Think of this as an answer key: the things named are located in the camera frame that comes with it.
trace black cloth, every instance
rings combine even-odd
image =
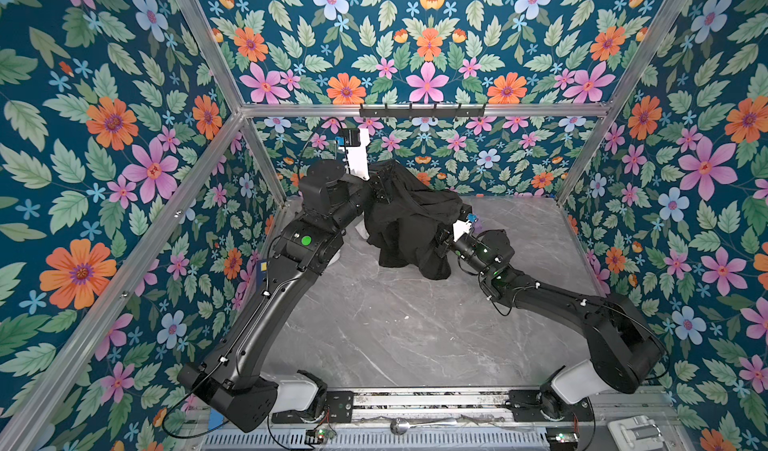
[[[451,267],[436,254],[438,225],[452,226],[462,199],[453,191],[435,191],[420,182],[395,160],[369,165],[381,178],[391,202],[376,199],[366,209],[368,243],[381,249],[379,265],[404,267],[415,264],[424,277],[446,279]]]

